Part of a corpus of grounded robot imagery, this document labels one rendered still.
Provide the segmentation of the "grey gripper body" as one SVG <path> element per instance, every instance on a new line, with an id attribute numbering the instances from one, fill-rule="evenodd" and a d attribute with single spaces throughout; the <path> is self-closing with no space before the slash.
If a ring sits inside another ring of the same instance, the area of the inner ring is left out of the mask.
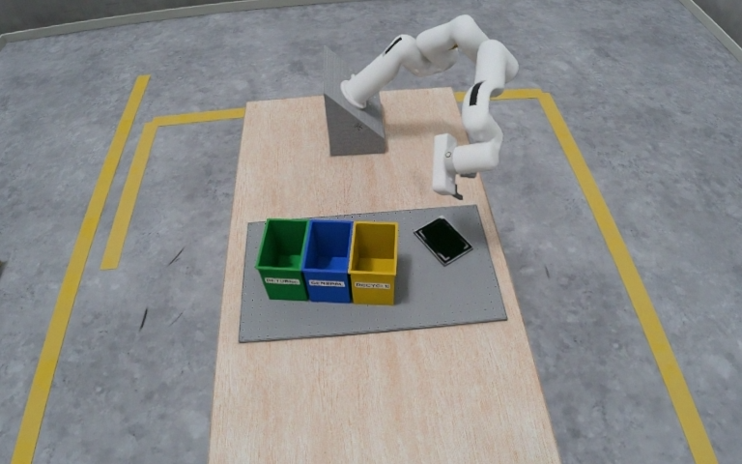
<path id="1" fill-rule="evenodd" d="M 443 160 L 441 162 L 444 150 L 451 147 L 452 142 L 457 142 L 457 140 L 448 133 L 434 137 L 432 191 L 441 196 L 453 195 L 455 192 L 455 175 L 447 174 Z"/>

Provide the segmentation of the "blue bin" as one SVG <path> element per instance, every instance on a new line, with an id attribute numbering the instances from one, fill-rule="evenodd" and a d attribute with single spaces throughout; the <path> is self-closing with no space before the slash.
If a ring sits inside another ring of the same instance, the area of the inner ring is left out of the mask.
<path id="1" fill-rule="evenodd" d="M 311 219 L 301 271 L 311 302 L 350 304 L 353 221 Z M 348 255 L 347 255 L 348 254 Z"/>

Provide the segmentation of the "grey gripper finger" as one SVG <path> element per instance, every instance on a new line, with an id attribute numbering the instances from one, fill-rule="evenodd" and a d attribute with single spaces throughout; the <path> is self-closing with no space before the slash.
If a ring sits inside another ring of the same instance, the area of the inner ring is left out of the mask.
<path id="1" fill-rule="evenodd" d="M 457 200 L 463 200 L 463 195 L 457 192 L 457 185 L 455 184 L 455 192 L 453 195 L 451 195 L 453 198 Z"/>

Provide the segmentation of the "green bin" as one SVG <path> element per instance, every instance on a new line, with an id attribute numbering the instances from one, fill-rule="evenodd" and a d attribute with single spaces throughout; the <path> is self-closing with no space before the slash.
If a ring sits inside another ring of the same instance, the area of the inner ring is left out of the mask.
<path id="1" fill-rule="evenodd" d="M 308 302 L 301 265 L 309 221 L 267 218 L 255 270 L 267 270 L 259 274 L 270 300 Z"/>

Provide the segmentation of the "yellow open bin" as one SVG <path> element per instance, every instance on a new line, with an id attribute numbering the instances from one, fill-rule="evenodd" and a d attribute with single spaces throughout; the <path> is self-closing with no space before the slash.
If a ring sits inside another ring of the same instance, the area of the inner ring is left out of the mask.
<path id="1" fill-rule="evenodd" d="M 393 305 L 398 222 L 354 221 L 348 274 L 356 305 Z"/>

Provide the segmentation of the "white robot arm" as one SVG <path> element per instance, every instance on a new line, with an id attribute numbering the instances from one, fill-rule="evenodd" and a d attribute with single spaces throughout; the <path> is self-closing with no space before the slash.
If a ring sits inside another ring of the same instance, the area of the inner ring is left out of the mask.
<path id="1" fill-rule="evenodd" d="M 489 40 L 469 15 L 426 30 L 416 40 L 398 36 L 357 76 L 352 74 L 350 82 L 344 80 L 341 90 L 350 104 L 363 109 L 367 100 L 396 77 L 400 66 L 418 77 L 444 72 L 457 62 L 458 46 L 476 64 L 474 85 L 464 96 L 461 111 L 462 127 L 476 144 L 452 142 L 442 160 L 447 174 L 474 179 L 474 172 L 498 165 L 502 132 L 488 113 L 488 99 L 502 94 L 504 83 L 517 75 L 518 63 L 502 43 Z"/>

